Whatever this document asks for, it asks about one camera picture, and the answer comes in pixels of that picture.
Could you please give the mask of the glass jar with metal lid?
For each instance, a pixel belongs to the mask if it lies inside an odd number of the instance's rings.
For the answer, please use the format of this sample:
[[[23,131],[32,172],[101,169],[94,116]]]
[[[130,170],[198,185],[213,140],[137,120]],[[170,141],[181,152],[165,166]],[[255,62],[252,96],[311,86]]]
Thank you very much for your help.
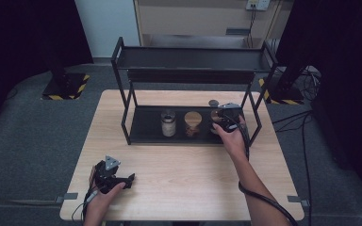
[[[172,137],[176,132],[175,113],[170,109],[161,112],[161,129],[165,137]]]

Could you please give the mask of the person's right hand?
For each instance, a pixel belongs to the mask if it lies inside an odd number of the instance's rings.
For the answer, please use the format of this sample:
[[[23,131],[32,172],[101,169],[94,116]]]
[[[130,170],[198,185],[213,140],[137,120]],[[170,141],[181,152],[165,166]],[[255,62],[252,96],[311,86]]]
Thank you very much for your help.
[[[246,123],[242,117],[239,117],[239,128],[230,133],[225,132],[217,123],[213,123],[212,126],[222,139],[225,150],[232,158],[249,159],[245,144]]]

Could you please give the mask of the beige wooden cabinet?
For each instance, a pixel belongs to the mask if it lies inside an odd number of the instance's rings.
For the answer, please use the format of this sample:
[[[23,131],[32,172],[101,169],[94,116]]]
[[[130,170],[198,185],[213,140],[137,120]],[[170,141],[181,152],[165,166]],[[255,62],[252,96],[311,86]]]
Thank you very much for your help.
[[[294,0],[247,10],[247,0],[134,0],[140,44],[258,48],[278,42]]]

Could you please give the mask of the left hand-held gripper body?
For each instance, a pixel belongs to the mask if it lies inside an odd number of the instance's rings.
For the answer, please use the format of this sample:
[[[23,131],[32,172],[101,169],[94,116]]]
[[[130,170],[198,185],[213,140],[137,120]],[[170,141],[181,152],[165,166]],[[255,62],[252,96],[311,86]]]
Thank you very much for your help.
[[[125,181],[116,176],[120,164],[119,160],[107,155],[95,166],[93,179],[102,193],[107,194],[114,186]]]

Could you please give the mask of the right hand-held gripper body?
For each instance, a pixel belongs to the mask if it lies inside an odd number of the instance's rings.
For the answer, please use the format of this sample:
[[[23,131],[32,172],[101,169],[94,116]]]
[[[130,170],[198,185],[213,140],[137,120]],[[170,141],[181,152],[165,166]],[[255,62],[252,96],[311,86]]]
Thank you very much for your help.
[[[239,127],[239,117],[242,114],[242,108],[233,103],[220,105],[218,110],[222,113],[222,121],[217,124],[227,133],[231,133]]]

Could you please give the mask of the dark curtain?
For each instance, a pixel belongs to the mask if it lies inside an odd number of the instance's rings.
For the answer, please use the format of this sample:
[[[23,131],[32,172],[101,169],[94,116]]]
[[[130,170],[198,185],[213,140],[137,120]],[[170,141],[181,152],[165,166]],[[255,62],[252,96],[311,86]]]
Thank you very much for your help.
[[[92,62],[75,0],[0,0],[0,107],[19,82],[50,72],[47,47],[65,70]]]
[[[294,0],[277,58],[321,73],[315,116],[338,164],[362,181],[362,0]]]

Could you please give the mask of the white wall socket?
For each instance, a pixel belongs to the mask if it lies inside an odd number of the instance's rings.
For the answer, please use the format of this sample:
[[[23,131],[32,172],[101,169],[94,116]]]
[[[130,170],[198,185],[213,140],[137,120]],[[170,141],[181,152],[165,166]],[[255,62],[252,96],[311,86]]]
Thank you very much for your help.
[[[268,9],[271,0],[247,0],[247,10],[261,10],[265,11]]]

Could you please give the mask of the glass jar with wooden lid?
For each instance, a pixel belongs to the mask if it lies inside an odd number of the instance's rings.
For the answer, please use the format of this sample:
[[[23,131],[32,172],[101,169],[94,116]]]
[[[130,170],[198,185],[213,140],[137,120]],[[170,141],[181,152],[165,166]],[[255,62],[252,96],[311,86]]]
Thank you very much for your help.
[[[217,110],[212,110],[210,113],[210,118],[211,121],[213,123],[218,123],[222,121],[222,118],[218,115],[218,111]],[[210,127],[210,131],[214,134],[217,135],[217,131],[215,130],[215,128],[213,126]]]
[[[199,112],[187,112],[184,121],[186,124],[186,135],[188,137],[194,137],[200,132],[199,124],[202,122],[202,115]]]

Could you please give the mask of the grey table edge bracket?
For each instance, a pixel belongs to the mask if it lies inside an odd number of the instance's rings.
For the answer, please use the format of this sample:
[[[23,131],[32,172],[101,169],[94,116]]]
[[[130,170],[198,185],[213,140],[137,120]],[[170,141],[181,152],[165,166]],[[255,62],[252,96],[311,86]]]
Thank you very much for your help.
[[[310,207],[309,200],[301,199],[299,196],[289,196],[288,195],[288,201],[289,202],[298,202],[302,207]]]
[[[65,193],[62,196],[56,196],[55,198],[55,203],[63,203],[66,200],[76,200],[78,197],[78,193],[77,192],[72,192],[72,193]]]

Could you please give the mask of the black stand with striped base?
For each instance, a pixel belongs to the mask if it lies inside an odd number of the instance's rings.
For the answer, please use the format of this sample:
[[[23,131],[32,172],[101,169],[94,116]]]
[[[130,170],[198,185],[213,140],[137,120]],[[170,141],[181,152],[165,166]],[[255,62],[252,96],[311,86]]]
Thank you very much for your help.
[[[45,100],[78,99],[90,77],[85,73],[68,73],[56,52],[50,47],[44,49],[43,58],[52,78],[43,91],[42,98]]]
[[[294,85],[303,73],[304,67],[278,67],[259,80],[267,104],[302,105],[303,94]]]

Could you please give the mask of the black metal two-tier shelf rack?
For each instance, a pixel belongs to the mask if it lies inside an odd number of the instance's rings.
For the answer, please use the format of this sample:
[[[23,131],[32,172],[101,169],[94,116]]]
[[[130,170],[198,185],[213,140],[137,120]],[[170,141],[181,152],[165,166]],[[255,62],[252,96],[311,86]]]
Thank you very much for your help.
[[[262,89],[252,93],[251,86],[258,74],[272,72],[277,59],[267,43],[259,49],[143,47],[126,46],[119,38],[111,64],[123,99],[121,127],[129,145],[220,144],[219,135],[210,131],[210,113],[233,103],[242,108],[245,144],[250,146],[262,127],[258,108],[263,99]],[[210,107],[210,100],[219,106]],[[165,109],[175,113],[172,137],[162,134]],[[186,135],[184,117],[190,111],[202,115],[194,137]]]

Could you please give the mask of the person's left hand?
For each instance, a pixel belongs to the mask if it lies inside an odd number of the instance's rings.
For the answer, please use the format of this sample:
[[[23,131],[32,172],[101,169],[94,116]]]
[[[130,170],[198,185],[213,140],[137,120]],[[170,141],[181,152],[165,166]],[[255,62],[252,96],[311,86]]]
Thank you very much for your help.
[[[109,206],[113,203],[116,196],[123,190],[124,183],[117,184],[107,194],[97,191],[95,197],[87,205],[86,219],[103,220]]]

